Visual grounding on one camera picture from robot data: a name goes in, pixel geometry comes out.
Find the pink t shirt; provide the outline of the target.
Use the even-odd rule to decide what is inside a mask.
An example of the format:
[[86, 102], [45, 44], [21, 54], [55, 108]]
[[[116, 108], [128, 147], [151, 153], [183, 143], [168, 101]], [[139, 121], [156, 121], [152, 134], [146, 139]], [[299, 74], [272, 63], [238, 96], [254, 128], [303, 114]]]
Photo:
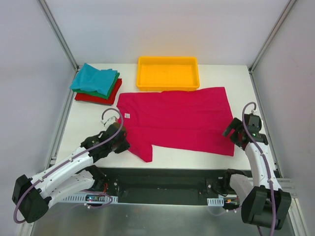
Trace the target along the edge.
[[121, 93], [117, 108], [129, 151], [145, 162], [152, 162], [153, 146], [234, 155], [223, 136], [233, 120], [224, 87]]

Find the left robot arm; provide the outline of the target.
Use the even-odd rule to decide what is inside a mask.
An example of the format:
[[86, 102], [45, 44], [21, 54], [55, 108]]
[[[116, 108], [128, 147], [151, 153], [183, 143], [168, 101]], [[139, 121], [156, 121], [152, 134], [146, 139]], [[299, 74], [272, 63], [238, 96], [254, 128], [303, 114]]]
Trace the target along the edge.
[[16, 179], [12, 201], [16, 205], [13, 220], [17, 224], [33, 223], [53, 205], [74, 193], [84, 191], [113, 198], [106, 191], [105, 174], [95, 163], [110, 153], [129, 149], [126, 128], [117, 122], [94, 136], [87, 137], [63, 161], [32, 177], [22, 175]]

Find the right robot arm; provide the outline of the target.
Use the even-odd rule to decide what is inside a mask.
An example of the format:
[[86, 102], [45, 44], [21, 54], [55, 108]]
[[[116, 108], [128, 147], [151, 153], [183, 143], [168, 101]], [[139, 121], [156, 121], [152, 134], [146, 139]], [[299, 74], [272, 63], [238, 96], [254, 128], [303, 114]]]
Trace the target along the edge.
[[261, 134], [261, 118], [244, 114], [234, 118], [223, 135], [246, 154], [252, 172], [252, 181], [243, 171], [228, 169], [222, 179], [214, 183], [218, 194], [238, 196], [242, 221], [271, 231], [280, 230], [291, 205], [291, 195], [284, 192], [270, 167], [268, 141]]

